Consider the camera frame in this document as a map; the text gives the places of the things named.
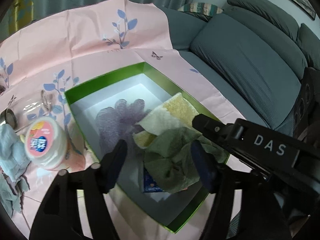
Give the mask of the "striped cushion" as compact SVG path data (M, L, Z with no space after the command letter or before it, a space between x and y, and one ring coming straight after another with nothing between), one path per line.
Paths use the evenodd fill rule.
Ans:
M221 14L223 9L210 3L194 2L185 4L178 11L209 22L215 15Z

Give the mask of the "pink floral cloth sheet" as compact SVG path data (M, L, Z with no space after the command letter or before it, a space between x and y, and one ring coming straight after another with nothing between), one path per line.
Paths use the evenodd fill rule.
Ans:
M116 49L116 45L108 46L102 41L103 32L109 38L116 37L111 22L120 23L118 9L124 11L129 20L138 20L127 34L130 41L127 49ZM167 15L168 12L152 4L108 0L66 10L23 28L1 45L4 62L13 63L14 67L9 77L13 85L1 96L1 110L12 96L18 100L31 91L44 89L45 83L57 85L53 82L54 74L58 76L62 70L65 70L62 78L67 81L66 89L71 89L74 84L80 85L121 67L147 62L224 123L242 118L236 103L246 102L235 89L213 72L200 74L172 48L169 29L172 31L173 27L169 27ZM25 176L30 190L25 195L22 213L14 211L11 219L23 237L29 237L29 227L55 175L56 172L34 165L28 169ZM111 207L116 229L120 230L120 239L199 239L214 196L207 197L176 234L138 208L118 185L105 199Z

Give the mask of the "yellow white fluffy towel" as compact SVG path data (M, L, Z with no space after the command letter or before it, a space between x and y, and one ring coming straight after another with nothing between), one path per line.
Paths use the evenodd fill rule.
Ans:
M192 120L198 114L196 108L181 93L177 93L137 123L143 130L133 134L134 142L145 149L157 136L169 129L191 129Z

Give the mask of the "blue Tempo tissue pack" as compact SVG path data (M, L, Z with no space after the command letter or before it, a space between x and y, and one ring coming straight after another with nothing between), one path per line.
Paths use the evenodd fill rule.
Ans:
M158 193L164 192L157 183L154 181L152 176L149 174L146 168L143 170L143 192L144 193Z

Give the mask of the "grey green knitted cloth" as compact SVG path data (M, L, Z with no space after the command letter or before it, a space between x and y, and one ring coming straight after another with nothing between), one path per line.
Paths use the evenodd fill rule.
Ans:
M10 218L14 212L22 212L22 197L29 190L29 184L24 176L12 182L7 175L1 173L1 204Z

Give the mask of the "light blue plush elephant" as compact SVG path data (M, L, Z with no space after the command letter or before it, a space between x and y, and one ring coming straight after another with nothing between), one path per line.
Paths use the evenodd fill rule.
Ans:
M1 168L12 182L17 182L30 163L24 143L8 124L1 126Z

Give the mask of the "grey sofa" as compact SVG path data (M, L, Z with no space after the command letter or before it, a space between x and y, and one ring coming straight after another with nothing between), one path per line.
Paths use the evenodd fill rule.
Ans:
M293 137L305 68L319 36L268 0L227 0L209 22L163 8L173 48L249 121Z

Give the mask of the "purple mesh bath puff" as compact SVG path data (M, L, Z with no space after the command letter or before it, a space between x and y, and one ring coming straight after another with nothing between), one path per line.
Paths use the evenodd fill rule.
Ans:
M119 140L126 141L128 156L137 152L133 135L144 130L138 123L150 112L144 107L145 101L142 99L137 99L131 104L120 99L114 107L99 111L95 125L99 131L99 144L103 155L112 152Z

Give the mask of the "green cardboard box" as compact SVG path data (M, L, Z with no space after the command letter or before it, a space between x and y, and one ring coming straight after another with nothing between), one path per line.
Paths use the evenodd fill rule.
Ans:
M144 152L170 129L191 127L195 115L211 112L152 65L141 62L83 82L66 92L80 131L98 159L118 142L128 154L117 184L148 216L178 232L207 197L196 182L186 190L161 189L144 166Z

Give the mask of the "pink Wrigley's gum jar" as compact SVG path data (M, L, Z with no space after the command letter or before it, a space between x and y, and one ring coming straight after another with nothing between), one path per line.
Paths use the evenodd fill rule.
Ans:
M67 153L67 136L54 119L43 116L28 128L24 148L33 164L46 170L56 170Z

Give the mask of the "clear glass jar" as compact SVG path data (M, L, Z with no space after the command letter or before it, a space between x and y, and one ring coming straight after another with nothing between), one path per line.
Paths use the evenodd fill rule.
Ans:
M13 96L1 112L1 126L8 124L15 132L29 126L37 118L48 115L55 102L54 96L44 89L16 100Z

